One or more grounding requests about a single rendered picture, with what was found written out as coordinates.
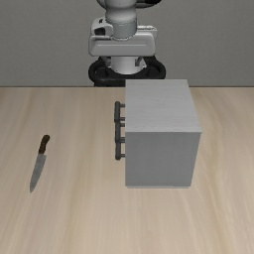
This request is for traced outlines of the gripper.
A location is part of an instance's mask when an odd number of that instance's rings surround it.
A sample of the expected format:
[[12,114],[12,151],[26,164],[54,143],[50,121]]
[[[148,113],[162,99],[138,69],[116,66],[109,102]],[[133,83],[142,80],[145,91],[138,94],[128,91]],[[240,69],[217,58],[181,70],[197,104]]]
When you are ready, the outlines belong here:
[[107,67],[111,67],[111,57],[137,57],[135,66],[143,62],[143,57],[155,54],[157,29],[153,26],[137,26],[135,35],[128,39],[114,39],[113,26],[104,17],[96,18],[90,28],[89,53],[101,57]]

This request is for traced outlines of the grey cabinet with drawers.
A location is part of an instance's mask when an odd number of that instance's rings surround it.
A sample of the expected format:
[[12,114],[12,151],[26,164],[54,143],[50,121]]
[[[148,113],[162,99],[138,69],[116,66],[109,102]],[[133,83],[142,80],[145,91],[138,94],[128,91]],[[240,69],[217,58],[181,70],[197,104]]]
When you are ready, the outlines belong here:
[[200,135],[185,79],[126,81],[126,187],[188,188]]

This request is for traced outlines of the brown-handled kitchen knife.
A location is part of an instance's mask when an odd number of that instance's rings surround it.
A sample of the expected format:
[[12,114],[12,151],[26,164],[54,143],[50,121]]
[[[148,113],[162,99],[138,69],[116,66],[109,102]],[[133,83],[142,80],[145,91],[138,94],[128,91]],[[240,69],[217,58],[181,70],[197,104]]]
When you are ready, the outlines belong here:
[[50,139],[51,137],[48,134],[46,134],[43,136],[41,140],[38,156],[37,156],[36,163],[35,163],[31,180],[30,180],[30,191],[33,191],[36,188],[36,185],[40,179],[43,167],[45,165],[46,157],[47,157],[45,155],[45,152],[47,150],[47,145]]

